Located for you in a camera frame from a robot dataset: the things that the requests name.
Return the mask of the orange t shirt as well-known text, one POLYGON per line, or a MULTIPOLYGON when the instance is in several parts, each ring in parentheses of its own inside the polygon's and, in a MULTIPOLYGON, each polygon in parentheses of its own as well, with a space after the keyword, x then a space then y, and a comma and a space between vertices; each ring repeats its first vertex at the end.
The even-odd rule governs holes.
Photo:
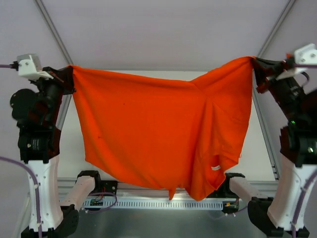
POLYGON ((239 163, 252 107, 251 57, 190 81, 73 66, 85 160, 119 181, 200 201, 239 163))

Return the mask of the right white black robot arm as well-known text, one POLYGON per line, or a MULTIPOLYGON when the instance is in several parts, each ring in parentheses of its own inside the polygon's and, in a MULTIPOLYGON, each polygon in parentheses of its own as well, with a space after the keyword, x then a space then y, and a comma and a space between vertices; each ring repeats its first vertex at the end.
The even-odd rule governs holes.
POLYGON ((299 64, 294 57, 283 61, 252 61, 257 91, 270 92, 288 124, 280 131, 282 172, 274 197, 267 197, 244 177, 230 177, 219 186, 223 196, 236 194, 247 204, 253 225, 270 238, 289 233, 307 238, 304 225, 307 202, 317 179, 317 93, 305 93, 296 74, 316 67, 316 61, 299 64))

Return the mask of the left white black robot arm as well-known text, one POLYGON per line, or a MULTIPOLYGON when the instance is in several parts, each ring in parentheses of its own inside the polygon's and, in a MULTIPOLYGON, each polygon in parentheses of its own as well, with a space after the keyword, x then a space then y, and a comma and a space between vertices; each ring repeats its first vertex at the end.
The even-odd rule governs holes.
POLYGON ((73 68, 53 69, 28 76, 38 91, 21 89, 11 99, 12 117, 19 128, 21 166, 29 176, 31 216, 23 238, 65 238, 79 222, 84 200, 102 189, 97 171, 82 171, 64 200, 59 199, 57 168, 61 130, 57 117, 65 95, 75 92, 73 68))

